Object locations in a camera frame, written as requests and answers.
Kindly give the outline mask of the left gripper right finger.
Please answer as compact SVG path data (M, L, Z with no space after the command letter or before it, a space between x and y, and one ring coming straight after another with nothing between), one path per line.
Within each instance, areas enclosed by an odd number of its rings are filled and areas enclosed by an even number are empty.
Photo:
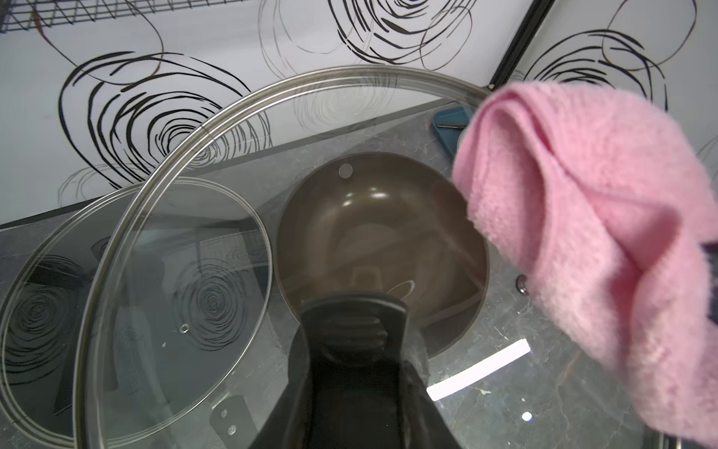
M429 398L423 353L404 350L400 365L400 410L404 448L460 448L439 408Z

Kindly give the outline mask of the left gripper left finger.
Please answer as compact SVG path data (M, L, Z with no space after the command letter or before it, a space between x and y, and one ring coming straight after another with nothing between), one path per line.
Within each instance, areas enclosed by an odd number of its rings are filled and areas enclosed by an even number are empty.
M312 420L312 366L305 336L295 336L288 357L288 385L251 448L304 448Z

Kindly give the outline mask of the pink cloth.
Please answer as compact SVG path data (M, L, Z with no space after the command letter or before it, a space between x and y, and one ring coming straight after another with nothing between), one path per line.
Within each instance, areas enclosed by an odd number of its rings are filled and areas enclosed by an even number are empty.
M651 428L717 445L717 201L680 125L634 93L514 83L452 167L531 299L621 379Z

